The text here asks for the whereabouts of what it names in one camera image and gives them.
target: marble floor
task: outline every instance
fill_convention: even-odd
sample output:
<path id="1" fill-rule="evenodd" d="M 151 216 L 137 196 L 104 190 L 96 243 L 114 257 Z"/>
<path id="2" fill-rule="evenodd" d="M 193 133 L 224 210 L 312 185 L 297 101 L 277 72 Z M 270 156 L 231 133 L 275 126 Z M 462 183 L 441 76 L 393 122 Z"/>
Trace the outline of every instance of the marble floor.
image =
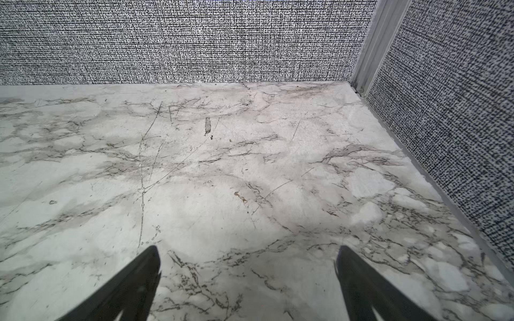
<path id="1" fill-rule="evenodd" d="M 156 244 L 149 320 L 345 320 L 342 244 L 437 319 L 513 289 L 346 82 L 0 87 L 0 319 Z"/>

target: gray fabric wall panel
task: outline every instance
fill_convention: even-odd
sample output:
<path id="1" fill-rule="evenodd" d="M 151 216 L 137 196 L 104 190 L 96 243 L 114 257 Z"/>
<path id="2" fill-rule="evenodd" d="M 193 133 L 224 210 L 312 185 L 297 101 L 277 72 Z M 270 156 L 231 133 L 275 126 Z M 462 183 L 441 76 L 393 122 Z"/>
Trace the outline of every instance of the gray fabric wall panel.
<path id="1" fill-rule="evenodd" d="M 349 80 L 376 0 L 0 0 L 0 84 Z"/>
<path id="2" fill-rule="evenodd" d="M 413 0 L 369 104 L 514 267 L 514 2 Z"/>

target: black and white textured wallpaper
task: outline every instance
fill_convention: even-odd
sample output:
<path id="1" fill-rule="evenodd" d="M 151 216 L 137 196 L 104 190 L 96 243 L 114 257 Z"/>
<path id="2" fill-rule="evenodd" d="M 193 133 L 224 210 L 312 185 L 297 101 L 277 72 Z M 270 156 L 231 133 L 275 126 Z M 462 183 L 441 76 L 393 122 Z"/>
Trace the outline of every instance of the black and white textured wallpaper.
<path id="1" fill-rule="evenodd" d="M 514 268 L 514 2 L 413 0 L 368 102 Z"/>
<path id="2" fill-rule="evenodd" d="M 0 0 L 0 84 L 349 80 L 376 0 Z"/>

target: white marble countertop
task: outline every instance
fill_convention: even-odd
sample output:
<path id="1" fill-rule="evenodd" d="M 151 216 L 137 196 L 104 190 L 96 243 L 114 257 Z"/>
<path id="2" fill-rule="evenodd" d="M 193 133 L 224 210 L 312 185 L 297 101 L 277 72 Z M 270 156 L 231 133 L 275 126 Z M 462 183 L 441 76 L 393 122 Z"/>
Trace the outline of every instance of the white marble countertop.
<path id="1" fill-rule="evenodd" d="M 150 244 L 149 320 L 346 319 L 342 244 L 438 319 L 514 317 L 513 289 L 348 83 L 0 97 L 1 320 L 61 316 Z"/>

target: gray marble vein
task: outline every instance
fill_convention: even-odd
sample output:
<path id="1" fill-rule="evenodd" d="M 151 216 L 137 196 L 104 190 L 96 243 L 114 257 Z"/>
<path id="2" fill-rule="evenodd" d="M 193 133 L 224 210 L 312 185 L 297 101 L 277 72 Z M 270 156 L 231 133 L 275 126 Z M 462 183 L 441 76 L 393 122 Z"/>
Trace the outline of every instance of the gray marble vein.
<path id="1" fill-rule="evenodd" d="M 341 320 L 347 244 L 437 319 L 512 287 L 346 82 L 0 87 L 0 319 L 156 244 L 149 320 Z"/>

